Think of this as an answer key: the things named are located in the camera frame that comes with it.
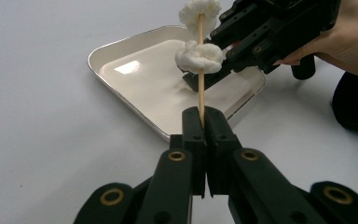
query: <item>tray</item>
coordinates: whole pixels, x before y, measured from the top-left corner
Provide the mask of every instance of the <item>tray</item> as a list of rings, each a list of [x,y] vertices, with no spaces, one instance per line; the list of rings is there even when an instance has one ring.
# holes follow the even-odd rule
[[[89,68],[120,100],[164,140],[182,133],[182,111],[198,105],[198,94],[182,80],[174,54],[191,35],[184,27],[165,26],[95,49]],[[227,119],[265,84],[255,67],[233,73],[205,92],[205,104]]]

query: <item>white fluffy food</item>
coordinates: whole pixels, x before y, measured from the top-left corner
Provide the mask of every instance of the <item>white fluffy food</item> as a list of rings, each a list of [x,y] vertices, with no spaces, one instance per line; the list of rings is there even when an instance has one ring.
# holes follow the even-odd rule
[[[195,40],[185,43],[185,48],[175,54],[176,64],[183,70],[197,74],[200,68],[205,74],[216,73],[222,68],[224,54],[213,44],[199,45]]]
[[[216,26],[220,9],[219,0],[190,0],[179,11],[179,20],[193,36],[198,36],[198,16],[204,14],[203,38],[205,38]]]

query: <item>human hand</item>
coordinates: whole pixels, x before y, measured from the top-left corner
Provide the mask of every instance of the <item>human hand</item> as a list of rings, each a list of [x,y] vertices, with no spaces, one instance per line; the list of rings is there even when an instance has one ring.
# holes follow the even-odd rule
[[[341,0],[336,25],[275,64],[299,65],[314,53],[320,59],[358,76],[358,0]]]

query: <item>white background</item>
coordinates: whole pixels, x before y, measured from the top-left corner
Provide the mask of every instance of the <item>white background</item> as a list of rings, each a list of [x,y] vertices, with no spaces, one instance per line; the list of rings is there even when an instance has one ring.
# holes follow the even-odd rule
[[[186,1],[0,1],[0,224],[72,223],[98,187],[133,187],[168,148],[89,70],[92,50],[180,24]],[[223,10],[231,1],[222,2]],[[231,121],[296,186],[323,180],[358,192],[358,134],[330,106],[342,71],[317,62],[298,81],[289,67]],[[195,199],[194,223],[232,223],[227,197]]]

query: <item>skewer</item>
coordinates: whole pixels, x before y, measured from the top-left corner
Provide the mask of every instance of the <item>skewer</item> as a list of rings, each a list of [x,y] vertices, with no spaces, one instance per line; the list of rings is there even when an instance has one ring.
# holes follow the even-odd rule
[[[204,14],[199,14],[198,16],[198,31],[199,31],[199,44],[203,45],[203,24]],[[203,68],[199,70],[199,112],[202,128],[205,124],[205,103],[204,103],[204,91],[205,91],[205,75]]]

